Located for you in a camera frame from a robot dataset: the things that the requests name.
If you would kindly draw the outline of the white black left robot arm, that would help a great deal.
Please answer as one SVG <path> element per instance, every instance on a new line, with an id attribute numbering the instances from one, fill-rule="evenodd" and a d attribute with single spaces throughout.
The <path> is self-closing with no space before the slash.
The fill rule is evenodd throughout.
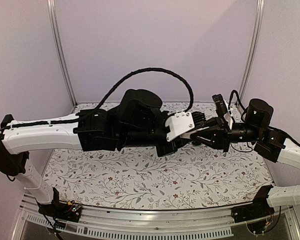
<path id="1" fill-rule="evenodd" d="M 97 106 L 59 118 L 25 122 L 8 114 L 0 125 L 0 172 L 16 178 L 53 217 L 60 217 L 65 210 L 59 194 L 38 173 L 30 152 L 154 146 L 160 157 L 175 153 L 190 140 L 195 118 L 189 110 L 169 113 L 162 105 L 148 90 L 129 89 L 109 110 Z"/>

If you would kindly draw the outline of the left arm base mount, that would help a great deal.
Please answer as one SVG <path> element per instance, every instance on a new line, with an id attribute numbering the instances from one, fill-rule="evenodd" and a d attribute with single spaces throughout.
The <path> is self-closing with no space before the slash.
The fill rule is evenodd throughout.
<path id="1" fill-rule="evenodd" d="M 52 200 L 48 204 L 37 202 L 39 207 L 38 212 L 57 220 L 78 223 L 82 214 L 82 203 L 75 202 L 74 200 L 61 202 L 60 194 L 55 187 L 52 188 L 52 193 Z"/>

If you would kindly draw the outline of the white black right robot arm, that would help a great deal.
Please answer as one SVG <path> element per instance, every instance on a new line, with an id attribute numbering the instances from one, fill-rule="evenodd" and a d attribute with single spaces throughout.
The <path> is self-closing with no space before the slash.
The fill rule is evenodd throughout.
<path id="1" fill-rule="evenodd" d="M 232 143 L 250 142 L 253 150 L 261 157 L 273 163 L 280 163 L 300 170 L 300 144 L 288 133 L 270 126 L 274 109 L 264 100 L 253 98 L 244 110 L 245 118 L 241 122 L 226 119 L 230 106 L 223 97 L 212 97 L 217 117 L 200 124 L 190 133 L 190 139 L 212 149 L 227 152 Z M 248 213 L 259 218 L 268 207 L 300 205 L 300 185 L 273 186 L 264 185 L 253 198 Z"/>

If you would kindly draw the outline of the white earbuds charging case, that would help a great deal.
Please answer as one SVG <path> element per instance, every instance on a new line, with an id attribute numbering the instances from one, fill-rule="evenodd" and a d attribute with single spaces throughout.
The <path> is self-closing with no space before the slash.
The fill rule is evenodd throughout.
<path id="1" fill-rule="evenodd" d="M 192 132 L 185 132 L 183 134 L 180 135 L 180 138 L 182 139 L 191 139 L 191 135 L 192 135 Z"/>

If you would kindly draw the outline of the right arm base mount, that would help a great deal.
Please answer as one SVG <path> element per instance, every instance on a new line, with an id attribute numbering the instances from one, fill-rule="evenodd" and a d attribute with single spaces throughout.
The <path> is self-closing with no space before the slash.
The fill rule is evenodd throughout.
<path id="1" fill-rule="evenodd" d="M 233 207 L 231 217 L 234 222 L 240 223 L 274 214 L 274 208 L 270 207 L 267 202 L 267 197 L 273 187 L 273 185 L 262 186 L 254 196 L 252 203 Z"/>

